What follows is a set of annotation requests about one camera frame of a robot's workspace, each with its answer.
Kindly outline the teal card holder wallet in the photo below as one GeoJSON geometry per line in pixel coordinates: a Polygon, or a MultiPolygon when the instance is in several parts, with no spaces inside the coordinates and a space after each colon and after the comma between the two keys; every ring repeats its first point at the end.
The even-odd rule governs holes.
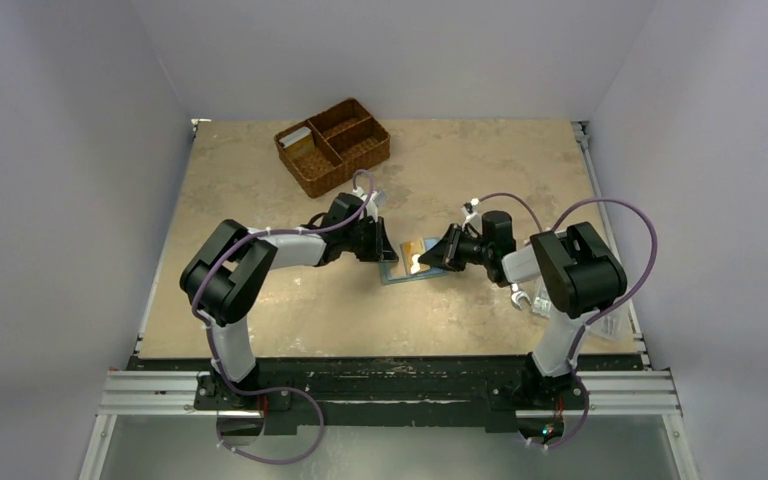
{"type": "Polygon", "coordinates": [[[398,262],[379,264],[381,283],[391,285],[445,276],[446,271],[419,262],[419,257],[439,240],[439,237],[423,237],[401,243],[398,262]]]}

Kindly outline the gold credit card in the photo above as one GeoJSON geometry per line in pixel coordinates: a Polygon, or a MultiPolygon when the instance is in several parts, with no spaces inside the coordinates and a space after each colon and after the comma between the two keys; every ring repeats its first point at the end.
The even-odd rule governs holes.
{"type": "Polygon", "coordinates": [[[404,270],[408,276],[417,275],[429,269],[427,265],[420,262],[420,257],[426,252],[425,240],[423,238],[402,243],[401,250],[404,270]]]}

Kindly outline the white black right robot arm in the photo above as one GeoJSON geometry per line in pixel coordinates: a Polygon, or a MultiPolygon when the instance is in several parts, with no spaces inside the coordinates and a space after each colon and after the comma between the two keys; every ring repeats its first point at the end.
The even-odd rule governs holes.
{"type": "Polygon", "coordinates": [[[589,222],[560,233],[534,234],[517,248],[513,219],[501,210],[481,215],[481,228],[451,224],[443,237],[421,254],[420,264],[460,272],[469,264],[485,268],[499,287],[514,288],[539,279],[550,301],[550,320],[526,357],[512,397],[544,407],[571,387],[587,323],[608,310],[627,290],[627,275],[589,222]]]}

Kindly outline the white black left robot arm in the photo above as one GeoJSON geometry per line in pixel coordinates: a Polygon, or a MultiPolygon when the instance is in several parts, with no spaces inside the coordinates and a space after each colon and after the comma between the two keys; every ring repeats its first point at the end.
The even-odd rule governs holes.
{"type": "Polygon", "coordinates": [[[261,388],[247,320],[271,271],[322,267],[345,252],[360,262],[398,261],[378,212],[381,197],[356,187],[290,229],[249,229],[224,220],[184,268],[179,286],[204,324],[212,369],[222,379],[219,395],[232,408],[252,405],[261,388]]]}

